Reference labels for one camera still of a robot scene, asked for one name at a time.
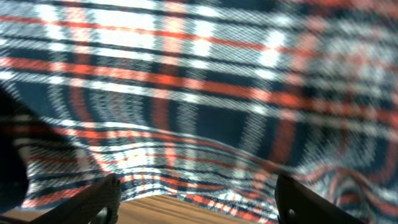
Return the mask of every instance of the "wooden floor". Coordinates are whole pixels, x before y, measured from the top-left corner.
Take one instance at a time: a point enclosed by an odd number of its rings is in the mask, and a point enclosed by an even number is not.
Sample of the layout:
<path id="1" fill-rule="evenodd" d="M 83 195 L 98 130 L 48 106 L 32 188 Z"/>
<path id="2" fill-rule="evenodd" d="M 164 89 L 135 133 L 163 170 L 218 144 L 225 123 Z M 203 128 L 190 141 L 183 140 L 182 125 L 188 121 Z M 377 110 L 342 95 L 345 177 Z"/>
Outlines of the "wooden floor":
<path id="1" fill-rule="evenodd" d="M 39 212 L 21 212 L 19 210 L 12 210 L 4 215 L 7 217 L 30 221 L 41 214 L 42 213 Z M 143 198 L 121 204 L 119 208 L 118 224 L 144 223 L 236 224 L 248 222 L 215 213 L 168 196 Z"/>

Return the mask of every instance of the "orange stripe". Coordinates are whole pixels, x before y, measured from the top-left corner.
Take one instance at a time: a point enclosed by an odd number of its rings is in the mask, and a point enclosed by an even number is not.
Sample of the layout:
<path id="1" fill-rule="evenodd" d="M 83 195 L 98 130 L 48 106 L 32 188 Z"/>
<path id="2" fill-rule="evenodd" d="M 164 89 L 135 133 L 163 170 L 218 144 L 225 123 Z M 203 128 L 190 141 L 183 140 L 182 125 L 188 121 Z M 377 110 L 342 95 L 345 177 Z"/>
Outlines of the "orange stripe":
<path id="1" fill-rule="evenodd" d="M 165 8 L 167 9 L 170 6 L 170 1 L 165 1 Z M 184 20 L 178 17 L 174 17 L 173 14 L 171 16 L 166 16 L 164 19 L 164 29 L 170 30 L 175 34 L 181 34 L 184 32 Z M 160 68 L 160 73 L 170 75 L 171 77 L 178 75 L 177 66 L 180 59 L 178 57 L 170 57 L 167 60 L 167 57 L 170 56 L 170 51 L 180 53 L 182 48 L 182 38 L 171 39 L 165 37 L 162 39 L 162 48 L 164 52 L 164 56 L 160 58 L 162 66 Z M 154 90 L 153 101 L 153 110 L 152 110 L 152 120 L 155 126 L 159 129 L 169 130 L 169 99 L 168 96 L 170 85 L 157 83 L 156 90 Z M 172 147 L 168 148 L 169 153 L 173 153 L 174 149 Z M 168 161 L 169 165 L 173 166 L 173 161 Z"/>
<path id="2" fill-rule="evenodd" d="M 218 149 L 221 149 L 223 151 L 230 152 L 232 154 L 238 155 L 239 157 L 242 158 L 247 158 L 252 161 L 258 161 L 262 162 L 263 166 L 269 166 L 272 167 L 272 165 L 267 165 L 267 161 L 263 161 L 261 159 L 258 159 L 256 157 L 250 156 L 248 154 L 240 153 L 237 150 L 230 149 L 226 146 L 223 146 L 221 144 L 217 144 L 211 141 L 206 141 L 206 140 L 201 140 L 201 139 L 190 139 L 190 138 L 181 138 L 178 136 L 172 136 L 168 134 L 159 134 L 159 133 L 148 133 L 148 132 L 143 132 L 143 131 L 105 131 L 105 132 L 96 132 L 95 134 L 93 133 L 94 131 L 82 131 L 82 130 L 76 130 L 76 129 L 68 129 L 68 128 L 54 128 L 54 129 L 49 129 L 45 128 L 42 126 L 5 126 L 1 128 L 1 131 L 4 134 L 24 134 L 24 133 L 29 133 L 29 134 L 50 134 L 53 132 L 56 132 L 58 134 L 62 135 L 73 135 L 76 136 L 76 134 L 82 138 L 120 138 L 121 136 L 124 136 L 126 138 L 128 137 L 140 137 L 140 138 L 159 138 L 163 139 L 166 141 L 170 142 L 189 142 L 189 143 L 194 143 L 194 144 L 202 144 L 210 147 L 215 147 Z"/>
<path id="3" fill-rule="evenodd" d="M 337 199 L 337 205 L 346 205 L 351 203 L 360 202 L 362 199 L 358 194 L 343 195 Z"/>
<path id="4" fill-rule="evenodd" d="M 248 201 L 255 200 L 255 199 L 261 199 L 261 200 L 263 200 L 263 201 L 265 201 L 265 202 L 267 202 L 267 203 L 269 203 L 271 205 L 275 205 L 276 206 L 275 200 L 273 200 L 273 199 L 271 199 L 269 197 L 266 197 L 266 196 L 263 196 L 263 195 L 258 195 L 255 192 L 245 192 L 245 191 L 243 191 L 241 189 L 237 189 L 236 187 L 232 187 L 232 189 L 235 192 L 239 193 L 240 195 L 243 195 L 246 199 L 248 199 Z"/>
<path id="5" fill-rule="evenodd" d="M 120 181 L 122 183 L 124 183 L 124 182 L 129 182 L 131 180 L 137 180 L 136 178 L 134 178 L 134 176 L 139 176 L 139 175 L 138 174 L 136 174 L 136 175 L 125 175 L 125 176 L 123 176 L 120 179 Z M 144 180 L 145 179 L 145 178 L 143 178 L 144 174 L 142 174 L 141 176 L 142 176 L 142 178 L 139 179 L 139 180 Z M 178 186 L 181 186 L 181 187 L 186 187 L 188 184 L 192 184 L 192 183 L 188 183 L 188 182 L 182 182 L 180 180 L 176 181 L 174 178 L 168 178 L 168 177 L 160 177 L 160 179 L 161 179 L 161 181 L 167 182 L 169 184 L 178 183 L 178 184 L 180 184 Z M 225 188 L 225 186 L 211 185 L 211 184 L 196 184 L 196 186 L 198 186 L 198 188 L 206 189 L 206 190 L 220 190 L 220 189 L 224 189 Z"/>
<path id="6" fill-rule="evenodd" d="M 115 30 L 115 31 L 126 31 L 135 32 L 138 34 L 148 34 L 156 35 L 162 37 L 171 37 L 176 39 L 187 39 L 187 40 L 207 40 L 216 44 L 231 45 L 234 47 L 250 48 L 263 50 L 265 46 L 262 44 L 253 44 L 247 42 L 238 42 L 233 40 L 223 40 L 214 37 L 200 37 L 193 34 L 180 34 L 176 32 L 160 31 L 160 30 L 144 30 L 137 28 L 128 27 L 116 27 L 116 26 L 103 26 L 100 24 L 87 23 L 87 22 L 68 22 L 68 21 L 45 21 L 42 19 L 35 19 L 29 17 L 17 17 L 17 16 L 0 16 L 0 21 L 10 21 L 10 22 L 23 22 L 23 23 L 34 23 L 34 24 L 50 24 L 56 26 L 67 26 L 67 27 L 77 27 L 77 28 L 89 28 L 89 29 L 104 29 L 104 30 Z"/>
<path id="7" fill-rule="evenodd" d="M 77 19 L 80 24 L 86 24 L 86 11 L 78 6 L 80 0 L 72 0 L 67 3 L 69 7 L 65 8 L 67 20 L 72 21 Z M 77 40 L 78 42 L 74 46 L 74 50 L 79 52 L 73 54 L 74 64 L 68 64 L 67 68 L 72 68 L 74 71 L 73 77 L 79 79 L 85 79 L 87 74 L 94 73 L 95 68 L 89 66 L 91 60 L 91 51 L 87 46 L 87 43 L 92 41 L 90 35 L 94 30 L 84 30 L 79 27 L 69 27 L 68 29 L 72 35 L 72 40 Z M 70 104 L 72 105 L 75 113 L 82 121 L 93 122 L 90 112 L 86 106 L 86 101 L 84 99 L 84 88 L 77 86 L 70 86 Z M 88 139 L 88 143 L 91 146 L 99 146 L 99 142 L 95 138 Z M 101 158 L 97 154 L 93 154 L 93 158 L 100 160 Z M 107 170 L 106 166 L 101 166 L 102 170 Z"/>
<path id="8" fill-rule="evenodd" d="M 210 200 L 208 200 L 208 199 L 206 199 L 205 197 L 203 197 L 203 196 L 201 196 L 201 195 L 186 195 L 186 198 L 189 198 L 189 199 L 191 199 L 191 200 L 193 200 L 193 202 L 195 203 L 195 204 L 205 204 L 205 205 L 208 205 L 209 204 L 209 202 L 210 202 Z M 246 220 L 251 220 L 251 221 L 254 221 L 254 222 L 258 222 L 259 221 L 259 217 L 255 217 L 253 214 L 251 214 L 250 212 L 242 212 L 242 211 L 238 211 L 236 214 L 235 214 L 235 216 L 236 217 L 241 217 L 241 218 L 243 218 L 243 219 L 246 219 Z"/>
<path id="9" fill-rule="evenodd" d="M 329 198 L 325 198 L 326 200 L 329 200 L 330 203 L 333 203 L 333 201 L 334 201 L 335 191 L 336 191 L 337 185 L 340 183 L 340 180 L 342 177 L 343 176 L 341 173 L 337 173 L 336 176 L 333 178 L 333 180 L 330 183 Z"/>
<path id="10" fill-rule="evenodd" d="M 132 161 L 136 161 L 138 158 L 145 158 L 145 157 L 173 157 L 176 159 L 183 159 L 186 161 L 195 161 L 195 162 L 204 162 L 204 163 L 208 163 L 208 164 L 214 164 L 214 165 L 218 165 L 218 166 L 222 166 L 228 169 L 239 169 L 239 170 L 246 170 L 249 172 L 255 172 L 255 169 L 250 169 L 247 167 L 240 167 L 240 166 L 235 166 L 235 165 L 231 165 L 225 162 L 220 162 L 220 161 L 215 161 L 215 160 L 211 160 L 211 159 L 196 159 L 196 158 L 190 158 L 190 157 L 185 157 L 185 156 L 181 156 L 181 155 L 167 155 L 167 154 L 141 154 L 141 155 L 136 155 L 136 156 L 130 156 L 130 157 L 125 157 L 123 159 L 120 159 L 118 161 L 99 161 L 96 160 L 95 161 L 99 164 L 120 164 L 120 163 L 124 163 L 124 162 L 132 162 Z M 31 161 L 52 161 L 52 162 L 66 162 L 66 163 L 71 163 L 71 162 L 79 162 L 79 161 L 92 161 L 93 159 L 90 157 L 87 157 L 85 159 L 55 159 L 55 158 L 48 158 L 48 157 L 37 157 L 37 156 L 33 156 L 30 158 Z"/>
<path id="11" fill-rule="evenodd" d="M 279 121 L 274 145 L 269 160 L 276 164 L 286 163 L 291 155 L 295 137 L 295 122 L 286 119 Z"/>
<path id="12" fill-rule="evenodd" d="M 170 179 L 170 178 L 163 178 L 163 179 L 168 183 L 173 182 L 173 179 Z M 128 182 L 128 181 L 130 181 L 130 180 L 128 180 L 128 179 L 126 180 L 123 178 L 121 179 L 121 182 Z M 74 197 L 75 195 L 77 195 L 78 193 L 86 190 L 90 186 L 91 185 L 86 185 L 86 186 L 82 186 L 82 187 L 79 187 L 76 189 L 59 190 L 52 194 L 43 195 L 39 198 L 25 200 L 22 204 L 22 208 L 34 208 L 34 207 L 44 206 L 44 205 L 54 203 L 58 200 L 71 198 L 71 197 Z M 197 186 L 198 186 L 198 188 L 206 189 L 206 190 L 220 190 L 220 189 L 225 188 L 225 186 L 219 186 L 219 185 L 197 184 Z"/>
<path id="13" fill-rule="evenodd" d="M 320 178 L 321 175 L 324 173 L 338 169 L 336 166 L 323 166 L 323 165 L 318 165 L 318 168 L 315 169 L 313 172 L 308 173 L 308 174 L 300 174 L 300 175 L 294 175 L 294 179 L 297 181 L 301 182 L 312 182 L 316 181 Z"/>
<path id="14" fill-rule="evenodd" d="M 12 58 L 12 57 L 4 57 L 3 66 L 12 67 L 18 69 L 29 69 L 29 70 L 40 70 L 40 71 L 59 71 L 59 72 L 82 72 L 81 70 L 76 69 L 76 67 L 70 68 L 69 63 L 63 62 L 47 62 L 43 60 L 31 60 L 31 59 L 22 59 L 22 58 Z M 94 69 L 95 73 L 87 73 L 87 75 L 97 75 L 97 76 L 109 76 L 109 72 L 113 72 L 111 74 L 114 78 L 123 78 L 129 80 L 137 80 L 142 82 L 150 82 L 150 83 L 160 83 L 164 85 L 172 85 L 177 87 L 185 87 L 183 83 L 189 82 L 203 82 L 202 87 L 197 87 L 196 85 L 190 85 L 189 88 L 194 90 L 202 90 L 210 93 L 219 93 L 224 95 L 230 95 L 240 98 L 249 98 L 253 100 L 259 100 L 266 103 L 275 103 L 280 106 L 284 106 L 287 108 L 298 109 L 298 110 L 311 110 L 316 111 L 318 113 L 333 113 L 338 114 L 340 116 L 346 117 L 359 117 L 368 119 L 369 114 L 375 110 L 375 108 L 371 106 L 359 106 L 353 107 L 349 103 L 338 103 L 338 102 L 329 102 L 316 99 L 317 103 L 321 105 L 325 105 L 323 110 L 317 108 L 315 106 L 315 101 L 311 98 L 299 97 L 289 93 L 283 92 L 269 92 L 266 90 L 262 90 L 259 88 L 246 87 L 246 86 L 238 86 L 238 85 L 230 85 L 225 83 L 217 83 L 217 82 L 209 82 L 209 81 L 201 81 L 194 80 L 191 78 L 180 78 L 180 77 L 171 77 L 167 75 L 155 74 L 155 73 L 145 73 L 145 72 L 135 72 L 132 70 L 126 70 L 121 68 L 109 68 L 109 67 L 95 67 L 91 65 L 87 65 L 87 68 Z M 383 121 L 391 124 L 397 123 L 398 125 L 398 114 L 386 111 L 386 110 L 376 110 L 376 119 L 379 121 Z"/>
<path id="15" fill-rule="evenodd" d="M 254 198 L 258 198 L 261 196 L 262 187 L 265 185 L 266 181 L 269 179 L 271 174 L 264 169 L 259 169 L 253 177 L 252 181 L 252 190 Z"/>
<path id="16" fill-rule="evenodd" d="M 384 214 L 390 215 L 392 217 L 398 217 L 398 206 L 389 204 L 387 202 L 382 202 L 380 199 L 375 197 L 369 190 L 364 190 L 368 199 L 373 203 L 378 209 L 380 209 Z"/>

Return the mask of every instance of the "plaid blanket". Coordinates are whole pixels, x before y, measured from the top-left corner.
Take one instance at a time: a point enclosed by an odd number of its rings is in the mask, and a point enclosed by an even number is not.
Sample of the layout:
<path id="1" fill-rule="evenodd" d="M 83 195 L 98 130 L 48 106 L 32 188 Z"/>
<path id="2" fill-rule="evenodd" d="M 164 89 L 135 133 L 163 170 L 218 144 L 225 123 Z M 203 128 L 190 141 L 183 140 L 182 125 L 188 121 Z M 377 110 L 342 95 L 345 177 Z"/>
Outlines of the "plaid blanket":
<path id="1" fill-rule="evenodd" d="M 396 0 L 0 0 L 1 132 L 22 208 L 106 174 L 277 223 L 283 172 L 398 222 Z"/>

